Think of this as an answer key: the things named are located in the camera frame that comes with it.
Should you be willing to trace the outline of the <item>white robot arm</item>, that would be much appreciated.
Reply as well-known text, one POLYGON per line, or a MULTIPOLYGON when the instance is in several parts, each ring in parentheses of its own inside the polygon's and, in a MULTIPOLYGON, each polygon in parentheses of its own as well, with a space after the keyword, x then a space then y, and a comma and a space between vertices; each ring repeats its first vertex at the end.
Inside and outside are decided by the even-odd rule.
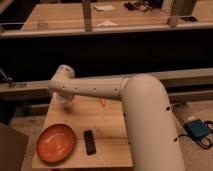
POLYGON ((119 100, 133 171, 186 171, 174 115, 164 85, 150 74, 77 78, 61 65, 49 88, 64 101, 75 95, 119 100))

